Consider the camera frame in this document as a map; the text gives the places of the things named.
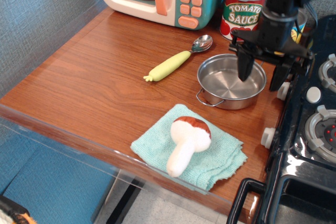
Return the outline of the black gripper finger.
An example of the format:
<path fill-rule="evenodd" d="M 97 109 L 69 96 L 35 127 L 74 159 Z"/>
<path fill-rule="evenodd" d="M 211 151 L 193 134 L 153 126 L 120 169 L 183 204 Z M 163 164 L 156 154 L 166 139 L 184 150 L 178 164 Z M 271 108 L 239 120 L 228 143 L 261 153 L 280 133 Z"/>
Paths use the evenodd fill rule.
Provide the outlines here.
<path fill-rule="evenodd" d="M 295 59 L 283 58 L 276 64 L 269 90 L 278 91 L 281 85 L 288 79 L 288 76 L 295 73 Z"/>
<path fill-rule="evenodd" d="M 252 52 L 243 47 L 237 49 L 238 57 L 238 77 L 241 81 L 246 81 L 252 72 L 255 56 Z"/>

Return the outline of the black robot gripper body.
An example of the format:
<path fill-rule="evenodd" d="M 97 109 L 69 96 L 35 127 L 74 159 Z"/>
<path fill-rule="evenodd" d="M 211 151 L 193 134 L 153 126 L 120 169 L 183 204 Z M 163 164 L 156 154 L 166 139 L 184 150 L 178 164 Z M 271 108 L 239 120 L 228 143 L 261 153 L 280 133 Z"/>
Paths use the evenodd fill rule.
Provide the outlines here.
<path fill-rule="evenodd" d="M 235 30 L 229 49 L 239 57 L 249 60 L 260 59 L 277 65 L 286 60 L 303 61 L 313 59 L 313 53 L 306 46 L 296 43 L 292 36 L 292 28 L 296 26 L 299 9 L 289 14 L 278 14 L 264 8 L 259 24 L 254 31 Z"/>

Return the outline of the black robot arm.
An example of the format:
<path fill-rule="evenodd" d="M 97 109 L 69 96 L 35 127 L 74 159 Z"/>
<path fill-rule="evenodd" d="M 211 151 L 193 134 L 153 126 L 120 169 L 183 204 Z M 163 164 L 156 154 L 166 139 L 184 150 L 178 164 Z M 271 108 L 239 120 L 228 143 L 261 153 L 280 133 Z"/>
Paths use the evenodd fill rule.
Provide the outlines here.
<path fill-rule="evenodd" d="M 315 27 L 303 33 L 299 43 L 291 37 L 297 26 L 300 8 L 316 14 L 311 0 L 266 0 L 255 31 L 234 30 L 230 50 L 238 57 L 238 77 L 245 81 L 251 74 L 255 59 L 275 65 L 270 91 L 277 91 L 289 74 L 306 75 L 314 59 L 309 48 Z"/>

